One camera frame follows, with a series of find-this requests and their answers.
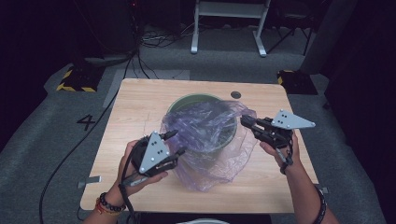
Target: plastic bag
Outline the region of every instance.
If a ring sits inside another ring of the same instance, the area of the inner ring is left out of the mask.
[[[256,112],[238,101],[212,101],[191,105],[163,117],[161,132],[178,130],[166,141],[175,153],[186,147],[174,169],[188,189],[208,191],[218,183],[233,181],[245,167],[257,143],[251,130],[240,123],[242,115]]]

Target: person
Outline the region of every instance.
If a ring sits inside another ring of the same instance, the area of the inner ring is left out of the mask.
[[[115,224],[117,223],[118,215],[122,209],[125,208],[124,201],[122,199],[119,183],[121,180],[121,174],[127,161],[128,155],[134,147],[137,141],[129,142],[125,149],[125,153],[120,160],[120,167],[117,180],[114,185],[106,194],[102,194],[96,203],[95,209],[84,219],[84,224]],[[260,142],[260,147],[263,150],[274,156],[279,167],[282,166],[283,161],[280,159],[276,151],[265,142]],[[285,175],[288,180],[290,187],[291,199],[294,208],[294,214],[297,223],[315,223],[318,218],[319,211],[321,210],[322,200],[318,194],[318,191],[311,179],[309,178],[302,162],[300,161],[300,151],[298,146],[297,136],[292,136],[292,147],[293,147],[293,164],[285,169]],[[286,155],[288,148],[285,147],[281,151]],[[131,175],[134,172],[132,165],[128,166],[127,175]],[[149,184],[154,184],[167,177],[167,172],[162,172],[158,175],[148,178],[146,181],[133,186],[128,187],[127,195],[137,193]],[[322,217],[321,223],[339,223],[336,216],[329,207],[326,207],[324,216]]]

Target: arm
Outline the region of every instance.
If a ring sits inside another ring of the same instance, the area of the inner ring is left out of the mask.
[[[113,186],[110,188],[110,190],[107,192],[105,196],[106,202],[110,203],[113,206],[121,207],[124,205],[124,201],[122,199],[120,189],[119,189],[119,183],[121,182],[121,175],[122,171],[125,165],[128,165],[128,170],[127,170],[127,176],[131,175],[134,171],[134,167],[132,164],[125,164],[127,161],[127,158],[129,154],[132,151],[132,148],[134,147],[134,144],[137,141],[133,141],[128,143],[125,153],[123,157],[121,158],[120,161],[120,166],[119,166],[119,174],[117,177],[117,180],[114,182]],[[145,187],[148,184],[153,184],[159,182],[162,178],[168,176],[168,173],[163,172],[158,175],[155,175],[153,177],[148,178],[146,181],[133,186],[133,187],[128,187],[127,188],[127,195],[131,196],[132,194],[137,193],[139,190],[141,190],[143,187]],[[93,209],[92,212],[88,215],[87,218],[84,220],[84,224],[115,224],[117,223],[117,219],[119,216],[112,216],[107,212],[111,212],[110,210],[106,209],[104,206],[99,204],[98,206],[101,206],[101,208],[104,209],[105,212],[100,213],[98,209]]]
[[[292,141],[294,163],[286,168],[286,177],[290,187],[294,214],[297,223],[314,223],[320,210],[320,198],[314,184],[300,161],[298,139],[295,134],[293,135]],[[279,167],[282,165],[282,160],[271,146],[264,142],[260,142],[260,146],[265,152],[275,157]],[[322,223],[338,223],[337,218],[329,207],[326,209],[326,214]]]

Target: hand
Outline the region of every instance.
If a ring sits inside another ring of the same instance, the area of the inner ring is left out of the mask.
[[[299,161],[300,160],[300,149],[298,147],[298,139],[297,139],[297,136],[296,136],[295,133],[293,133],[293,136],[292,136],[291,139],[292,139],[292,143],[293,143],[292,144],[292,147],[293,147],[293,156],[292,156],[293,161]],[[268,154],[270,154],[270,155],[275,157],[275,160],[276,160],[277,165],[279,167],[282,166],[283,161],[280,159],[279,155],[276,153],[276,151],[274,150],[273,147],[271,147],[270,145],[268,145],[265,142],[260,142],[260,147],[262,147],[266,153],[268,153]],[[288,156],[287,150],[289,150],[289,147],[284,147],[284,148],[280,149],[280,151],[283,153],[283,155],[285,157]]]
[[[134,140],[132,142],[129,142],[127,144],[127,147],[125,149],[125,153],[122,156],[121,160],[120,160],[120,166],[119,166],[119,173],[117,176],[117,180],[114,182],[113,187],[111,187],[110,191],[107,193],[106,195],[106,199],[109,199],[110,201],[113,202],[109,202],[109,203],[113,203],[113,204],[123,204],[123,199],[120,196],[120,189],[119,189],[119,183],[121,182],[121,178],[122,178],[122,172],[123,169],[125,167],[125,165],[127,165],[127,172],[125,174],[125,176],[129,176],[131,175],[133,172],[135,172],[134,167],[132,166],[131,163],[126,164],[127,159],[129,154],[131,153],[134,144],[137,143],[137,140]],[[160,180],[162,180],[164,177],[168,176],[167,172],[162,172],[160,174],[157,174],[155,176],[152,176],[150,178],[148,178],[147,180],[143,181],[142,183],[135,185],[133,187],[126,187],[126,192],[127,195],[130,196],[132,194],[137,193],[138,191],[140,191],[142,188],[144,188],[145,186],[149,185],[149,184],[153,184],[153,183],[157,183]]]

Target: wooden table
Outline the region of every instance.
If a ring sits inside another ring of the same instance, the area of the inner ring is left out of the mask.
[[[159,131],[168,107],[179,97],[190,93],[210,93],[223,100],[239,99],[257,112],[258,118],[273,118],[279,109],[292,112],[287,95],[280,85],[124,79],[120,86],[106,130],[99,146],[90,176],[101,176],[102,182],[89,184],[81,199],[81,208],[92,210],[100,193],[107,191],[117,177],[120,158],[127,142],[144,134]],[[301,160],[314,183],[318,183],[301,133]],[[274,158],[256,144],[246,167],[233,182],[220,184],[209,192],[186,189],[170,171],[160,183],[149,185],[130,197],[135,211],[176,213],[292,213],[293,207],[286,177],[279,172]]]

